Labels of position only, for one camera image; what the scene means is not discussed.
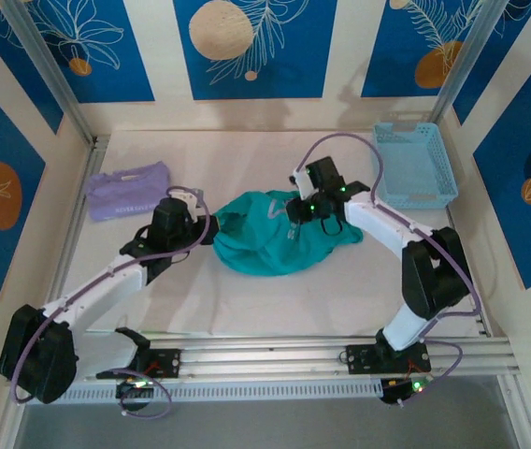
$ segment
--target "white table surface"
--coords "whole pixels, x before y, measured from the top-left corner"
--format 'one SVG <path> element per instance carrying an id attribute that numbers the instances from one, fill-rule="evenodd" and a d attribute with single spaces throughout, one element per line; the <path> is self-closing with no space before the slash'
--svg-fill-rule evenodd
<path id="1" fill-rule="evenodd" d="M 291 190 L 293 167 L 325 134 L 121 131 L 111 136 L 101 170 L 164 161 L 172 183 L 203 189 L 214 212 L 249 190 Z M 331 139 L 311 160 L 326 155 L 333 156 L 346 181 L 373 183 L 369 151 L 362 143 Z M 409 211 L 409 216 L 433 227 L 448 224 L 444 210 Z M 150 221 L 150 213 L 102 223 L 87 216 L 64 293 L 104 268 Z M 130 326 L 202 335 L 373 335 L 403 303 L 400 289 L 400 262 L 367 235 L 360 244 L 336 248 L 313 268 L 276 278 L 236 273 L 211 247 L 200 247 L 93 328 Z M 470 301 L 461 301 L 455 309 L 471 311 Z M 475 337 L 478 330 L 472 317 L 453 318 L 439 323 L 430 335 Z"/>

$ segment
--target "purple towel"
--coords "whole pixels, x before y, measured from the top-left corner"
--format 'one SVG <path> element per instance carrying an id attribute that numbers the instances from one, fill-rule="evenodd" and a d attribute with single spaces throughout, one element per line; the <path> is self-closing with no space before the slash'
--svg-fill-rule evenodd
<path id="1" fill-rule="evenodd" d="M 99 173 L 89 178 L 89 214 L 97 222 L 152 211 L 165 197 L 170 183 L 163 162 L 150 166 Z"/>

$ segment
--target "plastic basket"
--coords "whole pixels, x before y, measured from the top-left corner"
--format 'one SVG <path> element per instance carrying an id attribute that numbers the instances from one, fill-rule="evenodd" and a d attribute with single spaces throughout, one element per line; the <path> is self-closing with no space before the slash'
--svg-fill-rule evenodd
<path id="1" fill-rule="evenodd" d="M 438 126 L 378 123 L 373 133 L 384 163 L 377 194 L 396 209 L 441 209 L 458 195 Z M 378 159 L 372 154 L 376 176 Z"/>

